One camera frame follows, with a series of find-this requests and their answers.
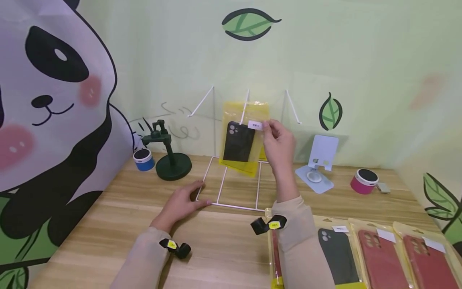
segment red phone case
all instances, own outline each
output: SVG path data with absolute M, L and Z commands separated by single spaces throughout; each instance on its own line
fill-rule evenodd
M 276 278 L 282 277 L 281 272 L 281 262 L 279 260 L 279 246 L 278 246 L 278 236 L 276 235 L 275 230 L 271 230 L 271 235 L 273 238 L 273 254 L 274 254 L 274 275 Z
M 403 240 L 419 289 L 459 289 L 444 253 L 427 247 L 421 238 Z
M 358 237 L 371 289 L 409 288 L 394 243 L 367 230 L 360 230 Z

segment wooden table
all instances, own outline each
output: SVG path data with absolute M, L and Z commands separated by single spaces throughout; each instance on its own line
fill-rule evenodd
M 102 196 L 33 281 L 31 288 L 107 288 L 123 264 L 139 233 L 161 210 L 172 191 L 202 179 L 210 157 L 192 156 L 191 173 L 176 182 L 160 180 L 155 170 L 139 172 L 129 160 Z M 294 169 L 302 164 L 294 164 Z M 357 168 L 335 166 L 325 172 L 335 187 L 317 195 L 300 179 L 298 188 L 316 215 L 354 217 L 391 225 L 393 221 L 439 232 L 413 194 L 392 170 L 375 169 L 391 194 L 374 191 L 363 196 L 350 188 Z M 216 200 L 224 167 L 212 163 L 200 199 Z M 228 170 L 221 203 L 255 205 L 257 179 Z M 261 172 L 259 208 L 275 200 L 275 180 L 269 165 Z M 265 235 L 256 236 L 250 223 L 254 211 L 210 206 L 195 213 L 174 231 L 175 241 L 193 251 L 188 261 L 170 258 L 160 288 L 269 288 L 268 247 Z

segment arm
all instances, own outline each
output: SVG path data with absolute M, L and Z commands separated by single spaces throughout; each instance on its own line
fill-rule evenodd
M 195 181 L 173 192 L 149 228 L 136 239 L 110 289 L 157 288 L 169 256 L 159 242 L 171 239 L 170 231 L 177 221 L 212 203 L 210 200 L 190 201 L 190 195 L 203 185 L 203 181 Z
M 272 212 L 287 218 L 286 226 L 277 231 L 285 288 L 335 288 L 311 209 L 304 204 L 302 197 L 275 203 Z
M 110 289 L 157 288 L 168 251 L 159 242 L 170 235 L 149 227 L 138 236 Z
M 276 178 L 273 215 L 287 219 L 277 230 L 284 286 L 287 289 L 333 289 L 334 279 L 316 234 L 313 214 L 297 188 L 292 162 L 295 139 L 278 121 L 263 123 L 265 153 Z

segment pink speaker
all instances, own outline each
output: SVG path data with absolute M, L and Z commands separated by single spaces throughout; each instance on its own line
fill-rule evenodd
M 378 176 L 371 170 L 359 169 L 356 171 L 350 186 L 355 192 L 367 195 L 372 192 L 378 183 Z

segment panda nose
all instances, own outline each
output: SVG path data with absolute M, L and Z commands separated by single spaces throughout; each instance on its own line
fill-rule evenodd
M 42 108 L 45 106 L 50 105 L 50 103 L 53 101 L 53 98 L 49 95 L 41 95 L 37 96 L 32 100 L 32 106 L 35 108 Z

